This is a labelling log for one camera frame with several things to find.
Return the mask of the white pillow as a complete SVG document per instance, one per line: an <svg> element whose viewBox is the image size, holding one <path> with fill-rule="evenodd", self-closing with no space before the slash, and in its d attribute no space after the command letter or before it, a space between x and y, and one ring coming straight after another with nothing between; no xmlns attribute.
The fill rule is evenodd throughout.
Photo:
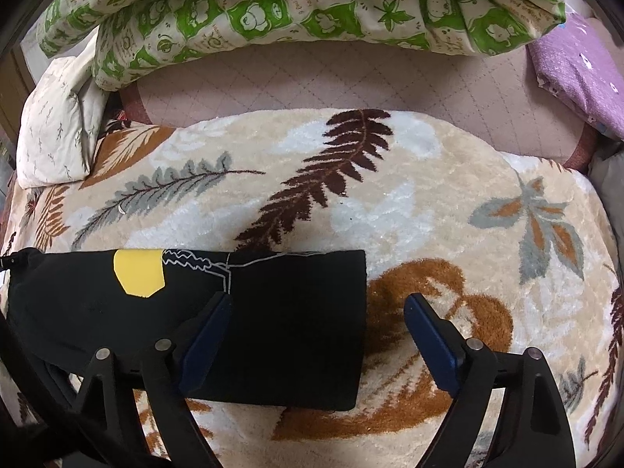
<svg viewBox="0 0 624 468"><path fill-rule="evenodd" d="M16 156L22 189L79 182L91 173L109 98L92 75L96 42L54 59L28 96Z"/></svg>

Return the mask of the green white patterned quilt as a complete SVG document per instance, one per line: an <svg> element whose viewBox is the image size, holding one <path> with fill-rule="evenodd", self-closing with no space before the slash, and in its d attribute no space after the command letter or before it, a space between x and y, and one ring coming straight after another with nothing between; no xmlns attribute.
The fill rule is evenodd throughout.
<svg viewBox="0 0 624 468"><path fill-rule="evenodd" d="M171 64L250 44L361 40L492 56L565 19L564 0L54 0L37 39L52 57L94 35L94 80L116 91Z"/></svg>

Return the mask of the beige leaf pattern blanket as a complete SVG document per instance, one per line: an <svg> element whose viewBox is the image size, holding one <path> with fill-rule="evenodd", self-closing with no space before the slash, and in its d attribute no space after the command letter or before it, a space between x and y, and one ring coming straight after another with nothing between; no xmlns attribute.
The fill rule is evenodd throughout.
<svg viewBox="0 0 624 468"><path fill-rule="evenodd" d="M619 390L615 236L581 173L383 110L258 111L104 138L94 173L7 198L2 252L361 249L369 341L355 408L192 401L227 467L411 467L450 398L403 321L423 294L491 349L545 354L578 466L604 449Z"/></svg>

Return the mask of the black pants with yellow patch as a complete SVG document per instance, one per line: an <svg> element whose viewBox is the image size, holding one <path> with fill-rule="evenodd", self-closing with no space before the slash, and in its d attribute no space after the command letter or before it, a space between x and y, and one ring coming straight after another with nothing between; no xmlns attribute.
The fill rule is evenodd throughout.
<svg viewBox="0 0 624 468"><path fill-rule="evenodd" d="M4 257L7 321L61 401L68 374L111 351L132 375L171 343L179 389L197 317L218 292L229 327L203 387L189 398L328 411L354 407L366 333L366 256L342 252L111 249Z"/></svg>

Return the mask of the pink quilted bed sheet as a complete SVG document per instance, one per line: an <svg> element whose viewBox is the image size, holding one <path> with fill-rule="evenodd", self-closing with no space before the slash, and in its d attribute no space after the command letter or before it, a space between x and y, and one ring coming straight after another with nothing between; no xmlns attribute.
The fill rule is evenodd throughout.
<svg viewBox="0 0 624 468"><path fill-rule="evenodd" d="M538 86L524 49L481 58L359 41L248 46L155 71L119 95L129 119L174 127L270 109L416 111L576 170L599 139Z"/></svg>

